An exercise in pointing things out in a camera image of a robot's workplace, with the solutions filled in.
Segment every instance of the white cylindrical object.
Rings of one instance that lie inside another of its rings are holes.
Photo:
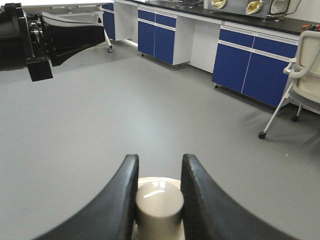
[[[203,0],[203,8],[208,9],[209,7],[209,0]]]
[[[139,240],[178,240],[183,231],[181,191],[166,181],[151,181],[136,193],[137,238]]]

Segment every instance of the caster wheel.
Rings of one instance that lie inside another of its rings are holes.
[[[263,131],[259,132],[259,138],[260,139],[265,139],[266,138],[266,133],[264,133]]]
[[[296,115],[293,115],[291,119],[292,119],[292,121],[297,122],[297,121],[298,121],[298,119],[299,119],[299,117],[298,117],[298,116],[296,116]]]

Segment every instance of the gray floor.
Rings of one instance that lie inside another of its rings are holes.
[[[273,109],[188,65],[169,67],[128,42],[104,45],[31,82],[0,72],[0,239],[29,240],[87,204],[125,154],[140,177],[180,178],[195,154],[245,208],[303,240],[320,239],[320,116]]]

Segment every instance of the blue cabinet door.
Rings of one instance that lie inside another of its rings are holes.
[[[103,26],[106,31],[106,34],[110,39],[116,39],[115,31],[115,15],[111,12],[103,12]]]
[[[138,21],[138,51],[155,56],[155,26]]]
[[[154,57],[168,64],[174,62],[175,31],[155,27]]]
[[[253,53],[242,93],[276,107],[287,84],[288,75],[283,73],[287,65],[285,61]]]
[[[218,44],[212,82],[242,91],[251,52]]]

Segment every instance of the blue cabinet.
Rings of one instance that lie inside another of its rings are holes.
[[[146,22],[138,22],[138,51],[155,55],[155,25]]]
[[[212,81],[241,93],[250,52],[219,43]]]
[[[245,78],[244,95],[276,107],[284,93],[288,75],[286,61],[252,53]]]
[[[222,27],[212,81],[276,107],[288,79],[283,69],[295,56],[297,42],[264,36]]]
[[[103,26],[110,39],[116,39],[114,4],[102,5]]]
[[[154,57],[173,64],[175,31],[156,26],[154,32]]]
[[[138,9],[138,50],[168,64],[189,61],[175,51],[177,17],[149,9]]]

